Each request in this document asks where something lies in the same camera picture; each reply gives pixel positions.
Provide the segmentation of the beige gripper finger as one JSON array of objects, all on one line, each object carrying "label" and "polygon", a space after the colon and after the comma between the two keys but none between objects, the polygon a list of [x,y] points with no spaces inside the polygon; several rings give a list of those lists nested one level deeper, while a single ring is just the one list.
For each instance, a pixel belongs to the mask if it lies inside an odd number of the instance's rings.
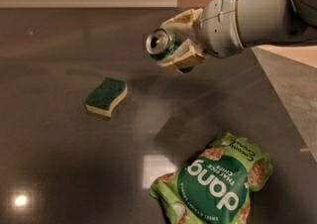
[{"label": "beige gripper finger", "polygon": [[187,39],[171,55],[157,62],[157,65],[165,69],[180,70],[195,67],[207,58],[206,53],[198,45]]},{"label": "beige gripper finger", "polygon": [[160,26],[178,35],[194,35],[196,22],[198,21],[202,13],[202,8],[189,9],[172,18],[169,18]]}]

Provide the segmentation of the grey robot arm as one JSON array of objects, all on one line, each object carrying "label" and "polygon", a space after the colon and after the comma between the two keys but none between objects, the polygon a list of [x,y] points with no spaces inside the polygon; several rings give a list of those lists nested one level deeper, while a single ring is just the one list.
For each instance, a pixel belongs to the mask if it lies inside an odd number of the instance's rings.
[{"label": "grey robot arm", "polygon": [[213,0],[163,22],[146,40],[158,66],[187,73],[208,56],[316,43],[317,0]]}]

